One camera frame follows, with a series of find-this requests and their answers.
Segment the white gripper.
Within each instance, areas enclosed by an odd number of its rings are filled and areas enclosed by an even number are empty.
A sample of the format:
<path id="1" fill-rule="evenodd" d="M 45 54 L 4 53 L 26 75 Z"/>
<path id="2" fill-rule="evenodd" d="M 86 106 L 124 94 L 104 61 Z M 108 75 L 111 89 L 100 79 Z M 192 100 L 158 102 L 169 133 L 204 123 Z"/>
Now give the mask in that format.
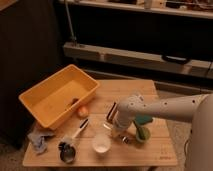
<path id="1" fill-rule="evenodd" d="M 113 127 L 111 130 L 111 135 L 113 138 L 117 138 L 119 135 L 123 134 L 124 132 L 127 131 L 127 129 L 130 127 L 129 124 L 127 125 L 122 125 L 118 121 L 113 122 Z"/>

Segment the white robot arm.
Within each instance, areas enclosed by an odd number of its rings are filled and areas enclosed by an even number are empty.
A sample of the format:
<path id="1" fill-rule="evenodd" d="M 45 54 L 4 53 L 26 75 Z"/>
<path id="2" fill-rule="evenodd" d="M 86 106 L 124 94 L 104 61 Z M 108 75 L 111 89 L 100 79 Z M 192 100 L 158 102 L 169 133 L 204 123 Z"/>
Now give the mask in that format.
<path id="1" fill-rule="evenodd" d="M 137 115 L 191 123 L 185 171 L 213 171 L 213 93 L 145 102 L 132 94 L 117 105 L 115 136 L 126 131 Z"/>

